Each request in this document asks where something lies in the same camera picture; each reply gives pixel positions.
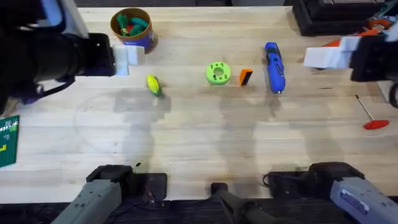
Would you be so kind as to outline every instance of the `red screwdriver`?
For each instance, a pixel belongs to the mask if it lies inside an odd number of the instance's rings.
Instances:
[[[390,121],[389,120],[376,120],[373,118],[372,114],[369,112],[369,110],[366,108],[366,106],[362,103],[361,99],[359,99],[358,95],[355,95],[355,97],[358,99],[359,103],[362,105],[362,107],[365,109],[366,113],[368,116],[372,119],[368,123],[366,123],[363,128],[366,130],[375,130],[375,129],[380,129],[385,126],[387,126]]]

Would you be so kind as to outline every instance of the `orange block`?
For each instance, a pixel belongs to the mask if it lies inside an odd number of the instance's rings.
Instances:
[[[249,81],[252,73],[253,73],[253,70],[251,70],[250,68],[242,69],[242,72],[239,76],[239,84],[241,86],[248,84],[248,81]]]

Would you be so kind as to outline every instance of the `blue glue gun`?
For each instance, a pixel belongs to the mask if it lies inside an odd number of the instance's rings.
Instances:
[[[269,85],[273,93],[281,94],[285,89],[286,80],[284,74],[285,68],[278,45],[275,42],[268,42],[264,48],[267,56]]]

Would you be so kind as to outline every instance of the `metal rod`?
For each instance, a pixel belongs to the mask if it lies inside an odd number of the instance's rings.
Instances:
[[[358,95],[355,95],[356,99],[359,101],[359,103],[362,105],[362,107],[365,109],[366,113],[368,114],[368,116],[370,118],[372,118],[372,120],[374,121],[374,118],[372,116],[372,114],[369,112],[369,110],[367,109],[367,107],[362,103],[361,99],[359,99]]]

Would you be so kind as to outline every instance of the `yellow toy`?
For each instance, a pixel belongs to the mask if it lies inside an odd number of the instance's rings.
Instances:
[[[157,81],[157,78],[155,76],[148,75],[147,76],[147,84],[148,84],[149,90],[155,96],[160,96],[162,94],[162,87],[160,87],[160,84]]]

